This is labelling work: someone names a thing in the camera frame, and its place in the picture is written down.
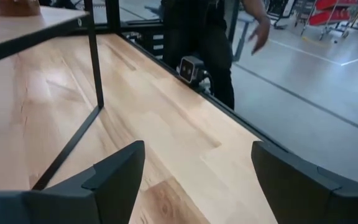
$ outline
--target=black device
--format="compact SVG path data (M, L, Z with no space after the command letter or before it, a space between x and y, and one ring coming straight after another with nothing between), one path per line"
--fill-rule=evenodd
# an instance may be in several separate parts
M358 223L358 182L264 142L251 157L278 223Z
M199 84L206 74L204 62L195 56L185 56L181 59L179 76L187 84Z
M144 160L136 141L51 188L0 191L0 224L128 224Z

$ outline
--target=gray floor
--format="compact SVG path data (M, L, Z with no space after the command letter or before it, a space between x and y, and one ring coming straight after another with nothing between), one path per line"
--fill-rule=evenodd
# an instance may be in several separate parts
M155 19L144 6L159 2L120 0L121 20ZM318 41L320 28L301 38L300 26L284 23L263 50L251 56L247 43L233 64L236 112L302 158L358 181L358 32Z

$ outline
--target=person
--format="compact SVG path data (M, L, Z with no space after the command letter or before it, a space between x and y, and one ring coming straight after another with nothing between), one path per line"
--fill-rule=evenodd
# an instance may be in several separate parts
M266 43L270 19L262 0L242 0L246 11L258 21L250 36L257 37L252 54ZM224 0L162 0L164 7L163 62L176 69L182 57L197 52L211 74L214 96L234 109L231 81L232 48L226 37Z

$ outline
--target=wood grain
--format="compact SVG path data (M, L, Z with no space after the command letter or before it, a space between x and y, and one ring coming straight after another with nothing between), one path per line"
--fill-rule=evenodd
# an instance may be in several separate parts
M41 7L41 15L30 17L1 17L0 43L82 17L85 11Z
M136 139L131 223L275 223L250 160L257 138L116 35L98 37L105 108L50 185ZM86 37L0 62L0 189L28 189L96 106Z

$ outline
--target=light wood surface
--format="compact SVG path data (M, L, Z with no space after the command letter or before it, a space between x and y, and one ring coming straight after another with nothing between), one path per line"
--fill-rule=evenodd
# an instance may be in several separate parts
M85 16L80 10L41 7L41 15L30 17L0 17L0 43Z
M105 108L50 185L146 143L131 223L275 223L257 138L116 35L98 37ZM29 189L96 106L86 37L0 61L0 189Z

